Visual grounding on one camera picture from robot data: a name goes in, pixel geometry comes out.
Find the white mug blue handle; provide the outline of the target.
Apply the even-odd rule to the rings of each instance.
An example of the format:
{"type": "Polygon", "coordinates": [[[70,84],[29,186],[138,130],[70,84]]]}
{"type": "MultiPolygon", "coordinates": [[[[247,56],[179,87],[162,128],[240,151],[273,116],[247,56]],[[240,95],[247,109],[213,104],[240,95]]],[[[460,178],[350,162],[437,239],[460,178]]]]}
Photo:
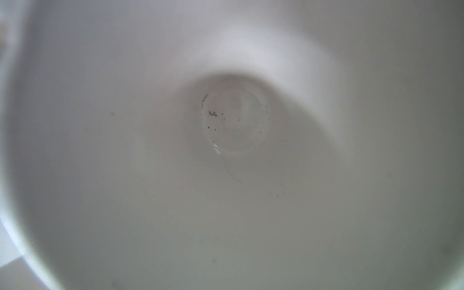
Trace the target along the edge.
{"type": "Polygon", "coordinates": [[[462,1],[2,1],[1,223],[51,290],[461,290],[462,1]]]}

